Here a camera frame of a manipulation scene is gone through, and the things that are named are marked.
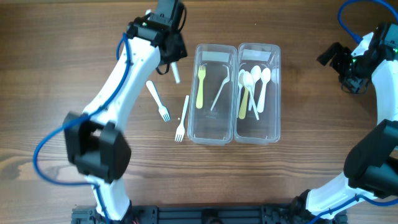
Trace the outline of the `yellow fork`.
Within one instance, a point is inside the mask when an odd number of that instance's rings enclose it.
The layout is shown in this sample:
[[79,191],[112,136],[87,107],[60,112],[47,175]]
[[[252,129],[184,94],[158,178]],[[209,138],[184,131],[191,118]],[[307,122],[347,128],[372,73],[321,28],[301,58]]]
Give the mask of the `yellow fork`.
[[198,68],[198,92],[197,92],[197,100],[196,100],[196,108],[203,108],[203,82],[206,77],[206,65],[200,65]]

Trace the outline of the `white spoon lone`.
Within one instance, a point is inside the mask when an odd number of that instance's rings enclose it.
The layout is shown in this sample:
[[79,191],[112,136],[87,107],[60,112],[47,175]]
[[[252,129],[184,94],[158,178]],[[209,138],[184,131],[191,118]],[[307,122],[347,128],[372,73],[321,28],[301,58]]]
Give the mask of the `white spoon lone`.
[[244,73],[245,73],[245,70],[241,69],[239,71],[239,75],[238,75],[238,101],[237,101],[237,107],[239,107],[240,100],[241,100],[241,90],[243,88],[242,78],[243,78]]

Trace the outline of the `white spoon top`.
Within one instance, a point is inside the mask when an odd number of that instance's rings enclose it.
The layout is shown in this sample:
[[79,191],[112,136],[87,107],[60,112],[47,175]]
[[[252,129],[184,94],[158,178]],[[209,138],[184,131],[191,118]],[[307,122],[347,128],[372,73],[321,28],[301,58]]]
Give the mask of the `white spoon top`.
[[[252,88],[252,92],[253,92],[253,95],[255,96],[255,94],[256,94],[256,92],[255,92],[256,83],[257,83],[257,81],[260,80],[260,76],[261,76],[261,68],[260,68],[260,66],[255,65],[251,69],[251,75],[252,75],[252,78],[253,78],[253,81],[254,81],[254,86]],[[252,104],[251,100],[249,100],[249,109],[248,109],[249,111],[252,110],[252,106],[253,106],[253,104]]]

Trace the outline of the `clear plastic container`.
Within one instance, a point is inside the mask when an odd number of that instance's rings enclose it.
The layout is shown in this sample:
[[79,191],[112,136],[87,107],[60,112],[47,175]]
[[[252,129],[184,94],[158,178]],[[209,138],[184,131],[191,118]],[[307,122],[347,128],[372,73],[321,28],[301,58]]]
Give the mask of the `clear plastic container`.
[[[271,80],[267,84],[264,111],[259,114],[259,120],[253,110],[249,111],[250,94],[246,117],[238,118],[239,108],[244,95],[244,86],[241,90],[239,107],[236,106],[236,119],[234,124],[234,138],[237,142],[245,144],[270,144],[277,142],[281,135],[281,51],[279,46],[273,44],[242,43],[238,49],[238,75],[241,69],[251,73],[251,69],[258,65],[261,72],[265,68],[271,70]],[[259,100],[262,88],[261,78],[256,83],[254,101]],[[236,102],[238,101],[238,89],[236,90]]]
[[[225,145],[233,138],[234,123],[234,87],[236,78],[237,49],[230,45],[200,44],[196,47],[193,61],[192,90],[188,119],[188,138],[197,144]],[[196,108],[198,92],[198,68],[206,65],[206,77],[203,82],[203,108]],[[216,73],[229,67],[230,81],[223,87],[214,110],[213,100],[218,92],[222,78]]]

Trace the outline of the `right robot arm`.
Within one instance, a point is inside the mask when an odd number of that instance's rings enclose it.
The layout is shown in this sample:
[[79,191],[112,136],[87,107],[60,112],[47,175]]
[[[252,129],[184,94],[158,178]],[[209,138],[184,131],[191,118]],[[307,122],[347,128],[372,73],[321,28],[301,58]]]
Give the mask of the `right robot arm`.
[[378,207],[397,204],[397,23],[383,22],[354,50],[335,42],[318,58],[339,74],[350,93],[372,83],[377,98],[377,125],[352,150],[341,174],[306,190],[289,207],[291,223],[332,220],[366,201]]

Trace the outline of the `light blue fork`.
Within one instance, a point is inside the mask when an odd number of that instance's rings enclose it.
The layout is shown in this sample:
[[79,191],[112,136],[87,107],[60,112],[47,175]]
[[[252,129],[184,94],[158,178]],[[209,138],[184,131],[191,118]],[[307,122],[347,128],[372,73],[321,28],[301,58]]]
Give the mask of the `light blue fork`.
[[172,67],[172,72],[173,72],[173,75],[174,75],[175,82],[176,82],[176,84],[179,84],[180,83],[180,75],[179,75],[177,63],[176,62],[172,62],[170,64],[170,66]]

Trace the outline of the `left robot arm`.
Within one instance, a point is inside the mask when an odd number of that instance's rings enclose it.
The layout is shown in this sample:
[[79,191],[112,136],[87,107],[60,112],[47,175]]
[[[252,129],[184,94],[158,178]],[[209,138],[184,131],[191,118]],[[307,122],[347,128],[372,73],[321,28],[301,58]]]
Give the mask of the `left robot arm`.
[[82,114],[64,119],[68,160],[92,183],[97,201],[93,223],[137,223],[123,174],[131,149],[123,136],[132,107],[153,71],[166,65],[180,81],[177,62],[187,56],[181,35],[187,10],[179,0],[159,1],[128,24],[117,64]]

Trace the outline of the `yellow-green spoon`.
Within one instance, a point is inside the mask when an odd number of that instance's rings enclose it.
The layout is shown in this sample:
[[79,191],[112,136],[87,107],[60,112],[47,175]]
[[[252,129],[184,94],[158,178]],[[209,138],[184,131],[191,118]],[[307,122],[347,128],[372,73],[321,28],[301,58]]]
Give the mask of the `yellow-green spoon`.
[[244,119],[246,117],[247,105],[248,105],[248,94],[249,91],[246,87],[244,87],[244,95],[241,101],[241,106],[239,108],[238,118]]

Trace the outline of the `white fork pile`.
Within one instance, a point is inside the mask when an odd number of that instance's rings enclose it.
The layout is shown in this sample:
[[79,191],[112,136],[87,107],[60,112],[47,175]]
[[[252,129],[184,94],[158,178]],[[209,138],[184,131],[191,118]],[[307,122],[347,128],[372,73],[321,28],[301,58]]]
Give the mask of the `white fork pile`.
[[148,81],[146,81],[146,86],[147,86],[149,92],[151,93],[151,95],[153,96],[155,102],[157,103],[157,106],[159,107],[159,114],[161,115],[162,119],[165,122],[170,121],[169,112],[168,112],[167,108],[162,104],[154,83],[152,81],[148,80]]

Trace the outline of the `white spoon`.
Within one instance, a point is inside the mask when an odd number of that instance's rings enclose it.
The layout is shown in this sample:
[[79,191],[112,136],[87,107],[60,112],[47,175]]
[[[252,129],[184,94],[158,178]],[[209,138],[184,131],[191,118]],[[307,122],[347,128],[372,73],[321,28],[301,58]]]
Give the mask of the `white spoon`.
[[261,72],[262,88],[259,95],[259,100],[257,102],[257,112],[262,113],[264,111],[265,99],[266,99],[266,88],[268,82],[271,80],[271,70],[270,68],[265,68]]
[[250,97],[251,97],[251,103],[252,103],[252,110],[256,116],[256,119],[259,120],[259,114],[256,109],[256,103],[254,101],[254,80],[252,78],[252,75],[249,72],[245,72],[243,75],[243,83],[244,86],[248,89]]
[[[251,69],[251,75],[252,75],[252,78],[253,78],[253,81],[254,81],[254,86],[252,88],[252,92],[253,92],[253,95],[255,96],[255,94],[256,94],[256,92],[255,92],[256,83],[257,83],[257,81],[260,80],[260,76],[261,76],[261,68],[260,68],[260,66],[255,65]],[[252,106],[253,106],[253,104],[252,104],[251,100],[249,100],[249,109],[248,109],[249,111],[252,110]]]

